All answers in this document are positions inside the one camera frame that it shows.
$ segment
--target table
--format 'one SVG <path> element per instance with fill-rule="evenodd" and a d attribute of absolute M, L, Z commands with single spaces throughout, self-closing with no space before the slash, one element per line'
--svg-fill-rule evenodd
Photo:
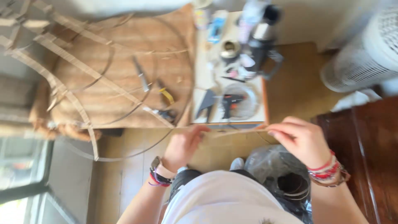
<path fill-rule="evenodd" d="M 235 25 L 236 20 L 242 12 L 230 12 L 226 20 L 225 27 L 222 31 L 222 39 L 219 43 L 214 45 L 210 51 L 206 50 L 207 31 L 197 31 L 197 48 L 196 48 L 196 61 L 195 61 L 195 89 L 193 90 L 193 106 L 191 111 L 191 122 L 193 124 L 202 124 L 206 122 L 204 116 L 195 119 L 196 113 L 202 103 L 206 89 L 215 86 L 213 76 L 206 64 L 211 59 L 219 59 L 219 52 L 221 50 L 221 43 L 226 40 L 237 40 L 238 27 Z M 219 65 L 215 68 L 216 80 L 220 83 L 221 88 L 230 84 L 237 83 L 236 81 L 223 79 L 221 76 L 226 76 L 224 72 L 226 67 L 225 63 L 220 61 Z M 258 97 L 258 109 L 254 116 L 247 120 L 233 121 L 231 125 L 246 125 L 257 126 L 259 124 L 268 124 L 268 104 L 267 104 L 267 91 L 265 81 L 261 77 L 256 77 L 253 80 L 247 81 L 246 85 L 255 90 Z M 226 119 L 222 119 L 223 112 L 217 108 L 217 103 L 213 106 L 213 112 L 210 116 L 209 125 L 225 125 Z"/>

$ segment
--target person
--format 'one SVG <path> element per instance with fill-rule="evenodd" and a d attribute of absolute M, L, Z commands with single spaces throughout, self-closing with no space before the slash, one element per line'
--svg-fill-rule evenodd
<path fill-rule="evenodd" d="M 269 125 L 266 130 L 311 171 L 314 224 L 368 223 L 355 203 L 345 183 L 343 170 L 319 126 L 286 117 L 281 123 Z M 171 183 L 173 175 L 188 164 L 203 132 L 209 131 L 206 126 L 194 126 L 171 138 L 163 157 L 154 159 L 149 178 L 118 224 L 302 223 L 284 211 L 275 197 L 243 170 L 240 158 L 232 163 L 232 172 L 201 174 L 190 169 L 179 172 L 172 183 L 168 206 L 162 209 L 166 186 Z"/>

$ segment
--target watch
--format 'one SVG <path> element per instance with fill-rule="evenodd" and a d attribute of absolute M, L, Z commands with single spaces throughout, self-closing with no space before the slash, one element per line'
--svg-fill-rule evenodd
<path fill-rule="evenodd" d="M 159 156 L 156 156 L 151 163 L 151 171 L 154 172 L 155 170 L 156 174 L 166 179 L 172 180 L 176 176 L 176 173 L 171 172 L 170 170 L 168 170 L 166 167 L 163 166 L 162 160 Z"/>

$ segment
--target wooden cabinet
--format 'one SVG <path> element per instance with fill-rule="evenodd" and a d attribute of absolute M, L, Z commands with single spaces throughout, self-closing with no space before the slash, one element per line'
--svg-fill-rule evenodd
<path fill-rule="evenodd" d="M 312 120 L 352 175 L 347 183 L 370 223 L 398 223 L 398 97 Z"/>

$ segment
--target white t-shirt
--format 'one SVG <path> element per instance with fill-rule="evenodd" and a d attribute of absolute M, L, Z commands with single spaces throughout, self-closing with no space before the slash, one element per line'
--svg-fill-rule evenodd
<path fill-rule="evenodd" d="M 228 171 L 203 174 L 174 196 L 162 224 L 188 223 L 302 224 L 265 187 Z"/>

